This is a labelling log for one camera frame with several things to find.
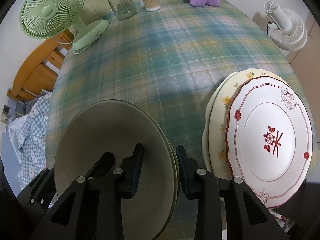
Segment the plaid green blue tablecloth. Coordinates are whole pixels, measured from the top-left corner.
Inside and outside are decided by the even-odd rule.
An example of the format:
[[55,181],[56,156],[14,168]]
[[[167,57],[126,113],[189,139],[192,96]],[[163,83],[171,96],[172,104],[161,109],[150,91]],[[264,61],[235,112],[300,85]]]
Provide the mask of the plaid green blue tablecloth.
[[76,55],[69,51],[57,76],[46,134],[46,163],[54,166],[61,135],[87,106],[107,99],[131,102],[149,113],[173,146],[183,145],[204,167],[205,109],[231,73],[247,68],[273,72],[303,101],[298,77],[279,48],[247,15],[221,0],[219,7],[192,7],[161,0],[161,8],[119,21]]

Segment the green desk fan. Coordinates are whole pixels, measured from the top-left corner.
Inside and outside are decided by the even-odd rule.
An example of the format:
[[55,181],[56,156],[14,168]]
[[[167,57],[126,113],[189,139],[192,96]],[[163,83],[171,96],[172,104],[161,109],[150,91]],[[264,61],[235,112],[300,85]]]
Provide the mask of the green desk fan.
[[25,0],[20,10],[20,27],[38,40],[52,38],[73,26],[78,34],[72,42],[75,55],[83,53],[108,28],[107,20],[86,25],[80,18],[85,0]]

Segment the glass jar black lid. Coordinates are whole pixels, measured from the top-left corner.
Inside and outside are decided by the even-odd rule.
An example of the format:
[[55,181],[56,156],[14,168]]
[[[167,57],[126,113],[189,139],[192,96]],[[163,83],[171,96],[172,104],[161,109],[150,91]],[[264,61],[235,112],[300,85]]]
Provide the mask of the glass jar black lid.
[[108,0],[108,3],[119,21],[131,18],[137,13],[132,0]]

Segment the cotton swab container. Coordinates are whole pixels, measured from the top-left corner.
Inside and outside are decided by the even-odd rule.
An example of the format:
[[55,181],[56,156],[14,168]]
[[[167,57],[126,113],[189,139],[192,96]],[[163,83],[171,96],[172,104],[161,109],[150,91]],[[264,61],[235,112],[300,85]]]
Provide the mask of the cotton swab container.
[[161,8],[160,0],[142,0],[143,7],[146,11],[156,11]]

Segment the cream floral plate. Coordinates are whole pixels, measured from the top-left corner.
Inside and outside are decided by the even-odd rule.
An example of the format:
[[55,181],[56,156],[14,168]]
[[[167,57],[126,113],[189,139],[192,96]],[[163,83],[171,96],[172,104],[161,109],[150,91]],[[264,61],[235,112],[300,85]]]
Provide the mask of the cream floral plate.
[[237,89],[254,77],[270,76],[283,79],[263,69],[249,68],[229,74],[217,87],[205,111],[205,127],[202,135],[202,155],[206,169],[217,178],[231,179],[226,160],[225,130],[230,101]]

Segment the large green rimmed bowl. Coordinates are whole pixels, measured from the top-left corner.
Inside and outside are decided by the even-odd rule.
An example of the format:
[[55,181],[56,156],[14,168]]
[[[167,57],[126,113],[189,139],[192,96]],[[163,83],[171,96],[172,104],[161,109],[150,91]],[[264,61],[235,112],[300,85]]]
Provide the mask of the large green rimmed bowl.
[[106,152],[105,171],[119,168],[137,144],[146,150],[137,192],[121,202],[125,239],[157,239],[167,226],[178,195],[178,168],[172,146],[153,118],[122,100],[94,103],[69,123],[59,141],[54,166],[58,196]]

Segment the blue checkered bedding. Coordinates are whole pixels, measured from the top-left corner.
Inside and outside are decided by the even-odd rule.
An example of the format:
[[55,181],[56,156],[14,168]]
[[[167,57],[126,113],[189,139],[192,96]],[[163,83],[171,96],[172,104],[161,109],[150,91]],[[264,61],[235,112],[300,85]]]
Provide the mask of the blue checkered bedding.
[[52,93],[41,96],[30,112],[9,124],[8,133],[20,165],[20,188],[46,168],[46,133]]

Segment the white red patterned plate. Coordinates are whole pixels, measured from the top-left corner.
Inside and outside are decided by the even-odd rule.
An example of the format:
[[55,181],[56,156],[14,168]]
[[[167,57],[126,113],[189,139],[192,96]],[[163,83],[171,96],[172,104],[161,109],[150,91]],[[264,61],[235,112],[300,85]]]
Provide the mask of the white red patterned plate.
[[228,109],[227,163],[269,208],[287,202],[306,178],[313,147],[310,118],[295,91],[270,76],[248,80]]

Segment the wooden bed frame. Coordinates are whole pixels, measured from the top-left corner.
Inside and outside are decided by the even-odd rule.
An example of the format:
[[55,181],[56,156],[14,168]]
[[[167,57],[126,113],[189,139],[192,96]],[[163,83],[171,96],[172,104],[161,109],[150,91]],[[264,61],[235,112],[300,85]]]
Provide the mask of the wooden bed frame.
[[40,95],[42,90],[52,91],[57,73],[45,65],[44,61],[60,69],[65,57],[59,52],[58,46],[69,50],[73,38],[74,35],[65,30],[40,44],[22,63],[12,88],[7,91],[7,97],[15,101],[31,100]]

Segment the white floor fan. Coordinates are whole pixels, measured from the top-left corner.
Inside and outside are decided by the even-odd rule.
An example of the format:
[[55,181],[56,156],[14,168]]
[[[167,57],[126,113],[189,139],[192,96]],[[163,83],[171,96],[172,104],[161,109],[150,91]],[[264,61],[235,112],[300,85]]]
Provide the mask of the white floor fan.
[[282,50],[298,51],[308,41],[308,31],[302,18],[293,10],[282,8],[275,1],[264,4],[265,12],[277,26],[269,35]]

